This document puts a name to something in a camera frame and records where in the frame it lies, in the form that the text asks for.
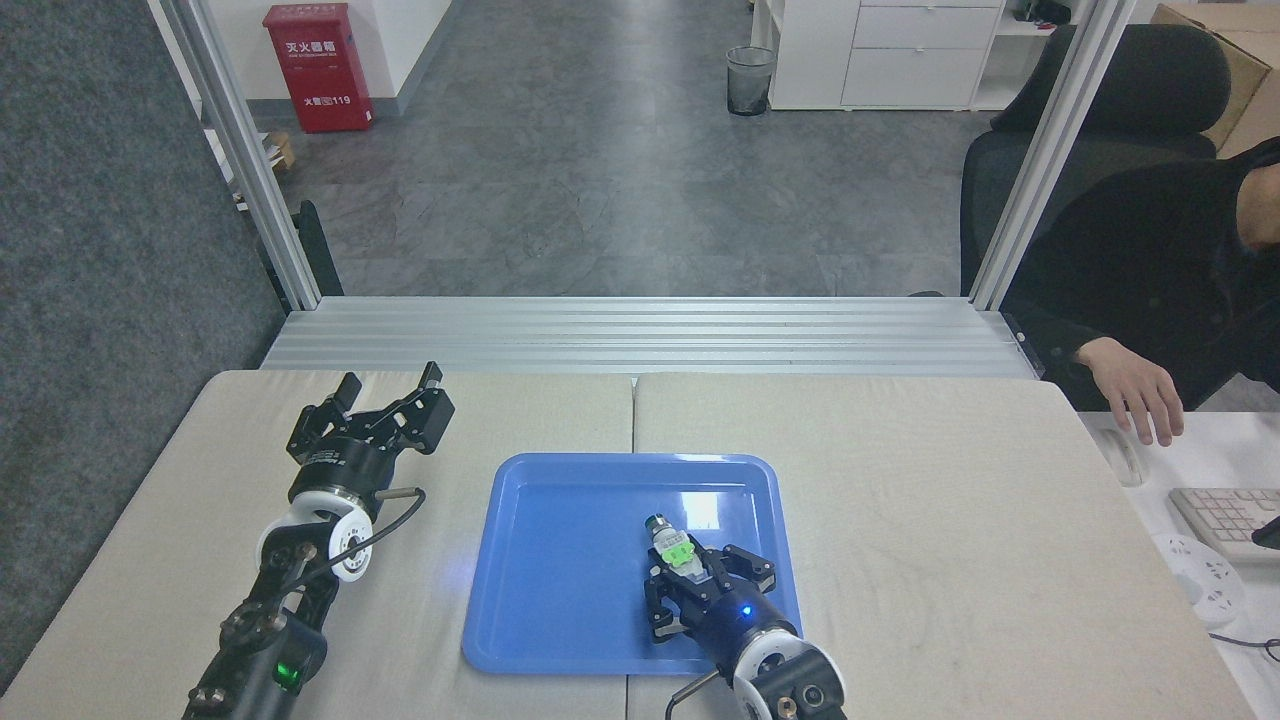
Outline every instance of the trash can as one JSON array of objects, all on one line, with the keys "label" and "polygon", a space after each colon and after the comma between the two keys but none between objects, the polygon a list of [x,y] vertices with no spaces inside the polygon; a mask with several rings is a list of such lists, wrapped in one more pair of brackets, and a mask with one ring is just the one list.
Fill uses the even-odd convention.
[{"label": "trash can", "polygon": [[745,45],[724,54],[728,59],[728,111],[759,115],[769,106],[769,78],[778,56],[767,47]]},{"label": "trash can", "polygon": [[374,108],[346,3],[273,5],[262,27],[303,132],[369,129]]}]

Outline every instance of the black jacket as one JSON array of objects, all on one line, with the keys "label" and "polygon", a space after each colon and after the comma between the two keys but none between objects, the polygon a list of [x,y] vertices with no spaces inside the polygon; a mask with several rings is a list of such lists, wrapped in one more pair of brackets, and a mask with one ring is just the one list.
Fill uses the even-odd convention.
[{"label": "black jacket", "polygon": [[1102,336],[1169,370],[1189,410],[1238,372],[1280,389],[1280,249],[1252,252],[1235,228],[1244,176],[1275,163],[1280,137],[1119,173],[1032,243],[1002,309],[1076,410],[1108,407],[1071,361]]}]

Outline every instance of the hand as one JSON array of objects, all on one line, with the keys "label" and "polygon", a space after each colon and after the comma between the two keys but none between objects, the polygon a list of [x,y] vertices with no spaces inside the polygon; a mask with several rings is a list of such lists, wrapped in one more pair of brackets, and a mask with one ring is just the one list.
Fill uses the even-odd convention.
[{"label": "hand", "polygon": [[1142,445],[1151,445],[1151,424],[1165,447],[1183,434],[1183,401],[1167,370],[1110,337],[1085,342],[1074,360],[1093,372],[1093,382],[1111,404],[1116,424],[1125,432],[1137,427]]}]

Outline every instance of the small bottle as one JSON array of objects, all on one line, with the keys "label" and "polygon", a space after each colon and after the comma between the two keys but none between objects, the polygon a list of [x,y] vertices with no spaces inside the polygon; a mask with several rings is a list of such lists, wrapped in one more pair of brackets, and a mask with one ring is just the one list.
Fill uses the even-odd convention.
[{"label": "small bottle", "polygon": [[709,578],[703,561],[694,550],[694,543],[689,541],[689,533],[675,528],[662,515],[653,515],[644,521],[653,539],[653,548],[658,556],[676,574],[689,578],[694,583],[700,583]]}]

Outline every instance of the green led light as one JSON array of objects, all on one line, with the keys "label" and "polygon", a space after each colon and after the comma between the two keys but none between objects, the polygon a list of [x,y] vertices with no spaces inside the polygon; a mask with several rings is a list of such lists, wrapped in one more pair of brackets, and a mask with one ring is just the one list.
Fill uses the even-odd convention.
[{"label": "green led light", "polygon": [[292,688],[297,685],[298,675],[301,674],[302,674],[301,670],[291,669],[288,665],[283,662],[275,664],[275,682],[279,683],[280,687],[283,688]]}]

